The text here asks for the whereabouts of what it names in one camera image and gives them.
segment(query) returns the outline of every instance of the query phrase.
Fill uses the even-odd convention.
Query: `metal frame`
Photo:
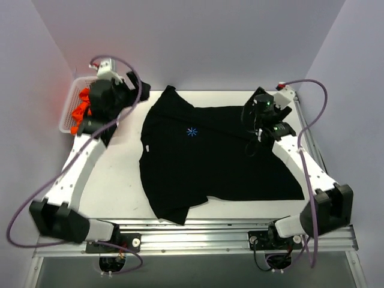
[[[300,103],[295,97],[301,125],[306,126]],[[308,153],[318,165],[325,169],[320,151],[309,131],[305,133]],[[246,254],[252,253],[248,244],[248,231],[266,230],[273,219],[237,219],[237,220],[187,220],[184,226],[158,220],[104,219],[118,223],[122,233],[142,234],[140,254],[143,256],[160,255],[202,255],[202,254]],[[39,248],[35,251],[26,286],[35,287],[44,257],[100,257],[114,254],[86,254],[86,244],[63,244],[54,247]],[[358,243],[353,226],[339,229],[319,238],[320,252],[343,251],[357,288],[367,287],[360,266]],[[258,251],[258,254],[269,251]]]

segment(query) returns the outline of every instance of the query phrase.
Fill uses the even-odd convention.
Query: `cable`
[[[116,249],[119,249],[119,250],[123,250],[126,253],[130,253],[132,255],[135,255],[136,258],[138,258],[138,260],[140,261],[140,264],[138,264],[137,266],[132,267],[132,268],[128,268],[126,270],[123,270],[123,268],[124,268],[123,267],[120,271],[112,273],[112,275],[124,274],[124,273],[128,273],[128,272],[132,272],[132,271],[138,270],[141,266],[143,266],[143,259],[141,258],[141,256],[138,255],[136,252],[134,252],[132,250],[129,250],[129,249],[125,248],[125,247],[120,247],[118,245],[115,245],[115,244],[112,244],[112,243],[108,243],[108,242],[97,241],[96,244],[100,244],[100,245],[116,248]]]
[[[253,156],[255,156],[255,154],[256,154],[256,149],[254,149],[252,153],[248,153],[249,150],[250,150],[250,144],[252,144],[252,143],[255,143],[255,146],[259,143],[259,137],[258,137],[257,135],[254,136],[254,137],[248,142],[248,144],[247,144],[246,147],[245,147],[245,150],[244,150],[244,151],[245,151],[246,156],[248,156],[248,157],[253,157]]]
[[[284,269],[280,269],[280,270],[287,271],[288,269],[290,269],[301,258],[302,254],[304,253],[304,250],[307,250],[309,252],[309,250],[308,250],[308,243],[309,243],[310,239],[311,239],[310,237],[308,237],[308,239],[303,238],[304,245],[303,245],[300,253],[293,260],[291,260],[291,263],[290,263],[289,266],[285,267]],[[292,259],[291,253],[292,253],[292,249],[290,251],[288,251],[288,253],[286,253],[286,254],[272,254],[272,255],[268,255],[265,260],[266,260],[266,263],[269,265],[269,268],[268,269],[262,269],[259,266],[259,264],[257,263],[257,261],[256,261],[256,245],[253,245],[253,259],[254,259],[254,262],[255,262],[256,266],[261,271],[263,271],[263,272],[268,272],[268,271],[271,271],[272,269],[278,270],[277,266],[283,264],[284,261],[289,259],[289,257]],[[269,259],[271,259],[273,257],[277,257],[277,256],[280,256],[280,257],[284,256],[285,259],[284,258],[280,259],[281,262],[280,263],[278,262],[278,263],[275,263],[275,264],[270,263],[268,261]]]
[[[93,57],[91,59],[91,61],[89,62],[89,64],[92,65],[94,63],[94,61],[99,59],[99,58],[112,58],[112,59],[114,59],[116,61],[122,62],[127,67],[129,67],[129,69],[132,70],[133,74],[137,78],[137,82],[138,82],[137,97],[136,97],[136,99],[135,99],[131,109],[128,112],[126,112],[125,114],[122,114],[121,117],[119,118],[119,121],[122,121],[123,119],[125,119],[126,117],[128,117],[132,113],[132,111],[136,108],[137,104],[139,103],[140,96],[142,94],[142,81],[141,81],[140,76],[137,73],[137,71],[129,63],[127,63],[125,60],[123,60],[123,59],[121,59],[119,57],[115,57],[115,56],[111,56],[111,55],[98,55],[98,56]],[[90,138],[84,143],[84,145],[79,149],[78,153],[73,157],[73,159],[68,163],[68,165],[66,165],[59,174],[57,174],[51,180],[49,180],[48,182],[43,184],[39,189],[37,189],[35,192],[33,192],[32,195],[30,195],[20,205],[20,207],[16,210],[16,212],[12,216],[12,219],[10,220],[10,222],[8,224],[8,227],[7,227],[7,241],[8,241],[8,243],[10,243],[11,245],[16,246],[18,248],[41,248],[41,247],[49,247],[49,246],[55,246],[55,245],[60,245],[60,244],[65,243],[65,241],[60,241],[60,242],[47,243],[47,244],[36,244],[36,245],[20,244],[20,243],[14,242],[12,240],[12,238],[11,238],[11,229],[12,229],[12,226],[13,226],[14,222],[16,221],[16,219],[18,218],[20,213],[24,210],[24,208],[28,205],[28,203],[30,201],[32,201],[38,194],[40,194],[46,188],[48,188],[50,185],[52,185],[59,177],[61,177],[63,174],[65,174],[73,166],[73,164],[77,161],[77,159],[79,158],[80,154],[92,142],[92,140],[95,139],[98,135],[100,135],[104,130],[106,130],[106,129],[110,128],[111,126],[115,125],[117,123],[117,121],[118,121],[117,119],[114,119],[114,120],[110,121],[108,124],[106,124],[106,125],[102,126],[101,128],[99,128],[97,131],[95,131],[90,136]]]
[[[241,109],[241,114],[240,114],[240,121],[241,121],[241,124],[246,128],[246,124],[244,122],[244,113],[245,113],[245,106],[248,104],[248,102],[242,107]],[[253,130],[248,130],[247,129],[247,132],[249,133],[255,133],[256,132],[256,127],[255,127],[255,123],[253,125]]]
[[[315,264],[316,264],[316,257],[317,257],[317,252],[318,252],[318,249],[319,249],[319,228],[317,226],[317,215],[316,215],[316,206],[315,206],[315,203],[314,203],[314,196],[313,196],[313,191],[312,191],[312,185],[311,185],[311,180],[310,180],[310,176],[309,176],[309,173],[308,173],[308,167],[307,167],[307,163],[305,162],[305,157],[304,157],[304,153],[302,151],[302,146],[301,146],[301,138],[304,134],[304,132],[306,132],[309,128],[311,128],[319,119],[320,117],[323,115],[324,111],[325,111],[325,107],[327,105],[327,102],[328,102],[328,92],[325,88],[325,86],[317,81],[317,80],[313,80],[313,79],[300,79],[300,80],[294,80],[294,81],[289,81],[289,82],[285,82],[284,84],[285,85],[291,85],[291,84],[294,84],[294,83],[302,83],[302,82],[311,82],[311,83],[315,83],[315,84],[318,84],[324,91],[324,103],[323,103],[323,107],[322,109],[320,110],[318,116],[310,123],[308,124],[307,126],[305,126],[299,133],[298,135],[298,149],[299,149],[299,155],[300,155],[300,158],[301,158],[301,161],[302,161],[302,166],[303,166],[303,170],[304,170],[304,176],[305,176],[305,181],[307,183],[307,187],[308,187],[308,193],[309,193],[309,196],[310,196],[310,205],[311,205],[311,212],[312,212],[312,224],[313,224],[313,239],[314,239],[314,245],[313,245],[313,254],[312,254],[312,258],[310,257],[310,262],[311,262],[311,268],[314,268],[315,267]],[[304,245],[307,249],[307,251],[309,252],[309,249],[308,249],[308,246],[307,246],[307,243],[304,241]]]

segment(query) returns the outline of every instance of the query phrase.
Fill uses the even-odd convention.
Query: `blue logo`
[[[191,137],[196,136],[197,135],[197,129],[193,128],[193,127],[188,128],[187,129],[187,135],[191,136]]]

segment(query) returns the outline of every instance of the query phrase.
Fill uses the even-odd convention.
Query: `white basket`
[[[84,88],[89,87],[96,78],[96,76],[79,77],[72,83],[60,119],[59,129],[61,132],[70,133],[71,127],[76,126],[76,122],[72,118],[72,111],[82,102],[79,94]]]

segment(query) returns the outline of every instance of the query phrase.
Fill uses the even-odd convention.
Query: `metal bracket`
[[[268,231],[249,231],[248,243],[250,249],[253,250],[253,245],[256,245],[256,251],[260,250],[288,250],[288,246],[293,247],[294,250],[301,250],[302,244],[293,241],[293,238],[287,238],[284,245],[275,247],[268,238]]]
[[[126,248],[133,252],[140,252],[142,235],[139,233],[122,233],[120,235],[119,245],[126,245]],[[87,242],[85,253],[103,254],[103,253],[118,253],[119,249],[109,246],[100,245],[94,242]]]

